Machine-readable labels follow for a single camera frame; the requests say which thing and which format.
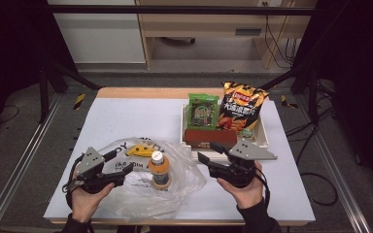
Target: green package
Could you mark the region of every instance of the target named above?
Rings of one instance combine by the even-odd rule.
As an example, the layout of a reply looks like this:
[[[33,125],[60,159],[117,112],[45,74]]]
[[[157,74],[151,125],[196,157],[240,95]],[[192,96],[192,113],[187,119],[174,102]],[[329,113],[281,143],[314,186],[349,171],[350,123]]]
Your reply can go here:
[[[215,130],[218,123],[218,95],[190,93],[187,128]]]

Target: snack bag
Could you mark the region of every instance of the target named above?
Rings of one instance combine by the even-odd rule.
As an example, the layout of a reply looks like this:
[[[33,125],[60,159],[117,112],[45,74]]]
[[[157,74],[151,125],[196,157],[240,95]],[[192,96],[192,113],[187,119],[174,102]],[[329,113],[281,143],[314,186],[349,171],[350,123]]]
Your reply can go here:
[[[187,128],[215,130],[218,121],[218,100],[216,95],[190,93]]]
[[[240,137],[252,138],[262,103],[269,93],[236,82],[224,83],[223,93],[217,128],[234,130]]]

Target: orange juice bottle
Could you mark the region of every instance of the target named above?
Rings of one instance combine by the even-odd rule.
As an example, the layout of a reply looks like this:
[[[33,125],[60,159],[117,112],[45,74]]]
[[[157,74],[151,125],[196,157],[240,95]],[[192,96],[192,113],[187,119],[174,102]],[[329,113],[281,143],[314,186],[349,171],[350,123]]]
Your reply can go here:
[[[163,155],[161,151],[155,151],[148,166],[153,173],[153,186],[159,190],[167,188],[171,183],[168,157]]]

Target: brand logo on chip bag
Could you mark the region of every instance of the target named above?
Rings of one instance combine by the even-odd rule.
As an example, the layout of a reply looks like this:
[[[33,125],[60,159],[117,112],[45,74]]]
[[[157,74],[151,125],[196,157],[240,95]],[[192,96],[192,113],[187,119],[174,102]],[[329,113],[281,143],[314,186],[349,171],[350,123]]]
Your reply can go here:
[[[235,103],[239,105],[246,105],[251,100],[251,96],[246,95],[242,92],[238,92],[238,91],[234,93],[233,98],[234,98]]]

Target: cabinet door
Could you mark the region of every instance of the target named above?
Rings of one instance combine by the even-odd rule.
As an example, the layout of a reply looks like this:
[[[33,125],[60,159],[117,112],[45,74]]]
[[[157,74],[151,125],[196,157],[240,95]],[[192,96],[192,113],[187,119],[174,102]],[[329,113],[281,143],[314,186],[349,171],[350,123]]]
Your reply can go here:
[[[51,5],[134,5],[130,0],[48,0]],[[145,63],[136,14],[54,14],[75,63]]]

